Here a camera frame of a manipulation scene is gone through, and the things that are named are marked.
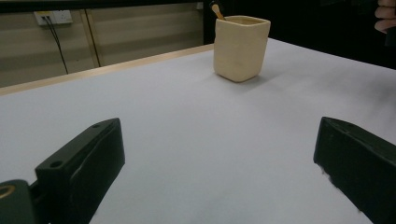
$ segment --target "table edge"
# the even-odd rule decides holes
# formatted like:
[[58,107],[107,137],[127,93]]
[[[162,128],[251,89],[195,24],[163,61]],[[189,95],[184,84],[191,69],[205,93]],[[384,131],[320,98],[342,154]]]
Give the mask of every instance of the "table edge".
[[32,81],[32,82],[26,82],[22,84],[17,84],[13,86],[8,86],[8,87],[3,87],[0,88],[0,96],[19,92],[19,91],[27,91],[35,88],[40,88],[40,87],[45,87],[57,83],[62,83],[66,81],[72,81],[80,78],[85,78],[85,77],[94,77],[94,76],[99,76],[111,72],[116,72],[132,67],[137,67],[141,65],[146,65],[150,63],[157,63],[157,62],[162,62],[170,59],[175,59],[178,57],[183,57],[195,53],[201,53],[205,51],[209,51],[213,49],[213,44],[209,45],[202,45],[199,47],[194,47],[190,49],[182,49],[182,50],[177,50],[177,51],[172,51],[164,54],[159,54],[159,55],[154,55],[150,56],[147,58],[142,58],[142,59],[136,59],[132,60],[129,62],[125,63],[116,63],[116,64],[111,64],[108,66],[104,67],[99,67],[99,68],[93,68],[90,70],[86,71],[81,71],[81,72],[76,72],[68,75],[63,75],[60,77],[50,77],[46,79],[40,79],[37,81]]

